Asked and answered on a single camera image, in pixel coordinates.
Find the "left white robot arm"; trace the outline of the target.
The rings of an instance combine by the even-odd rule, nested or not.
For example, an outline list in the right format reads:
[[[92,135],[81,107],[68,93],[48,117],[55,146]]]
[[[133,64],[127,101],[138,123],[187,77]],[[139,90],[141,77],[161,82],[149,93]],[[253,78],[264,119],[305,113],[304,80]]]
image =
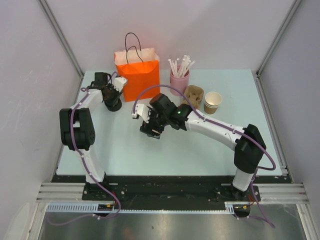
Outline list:
[[[59,111],[61,142],[78,155],[85,170],[86,183],[96,184],[93,194],[100,200],[110,196],[111,188],[103,183],[106,173],[93,150],[96,131],[91,113],[101,104],[110,112],[120,110],[120,97],[127,83],[128,80],[117,72],[95,72],[94,80],[87,87],[81,88],[84,92],[82,99],[70,108]]]

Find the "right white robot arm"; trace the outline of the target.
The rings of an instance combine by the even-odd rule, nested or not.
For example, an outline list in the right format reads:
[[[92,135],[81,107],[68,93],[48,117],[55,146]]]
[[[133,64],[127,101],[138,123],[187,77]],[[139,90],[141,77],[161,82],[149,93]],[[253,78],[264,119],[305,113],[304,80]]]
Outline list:
[[[229,125],[210,118],[189,104],[176,106],[159,93],[149,105],[135,103],[133,118],[143,119],[140,131],[159,139],[166,126],[175,130],[191,131],[214,139],[234,151],[236,173],[230,186],[231,196],[242,201],[249,194],[249,185],[266,150],[266,144],[255,125]]]

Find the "brown pulp cup carrier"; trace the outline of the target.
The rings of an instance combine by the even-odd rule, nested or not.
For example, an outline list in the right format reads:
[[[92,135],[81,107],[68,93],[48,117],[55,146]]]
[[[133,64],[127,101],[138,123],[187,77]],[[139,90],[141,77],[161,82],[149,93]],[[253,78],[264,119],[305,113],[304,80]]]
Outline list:
[[[199,110],[204,96],[204,90],[196,85],[189,85],[184,92],[192,106]]]

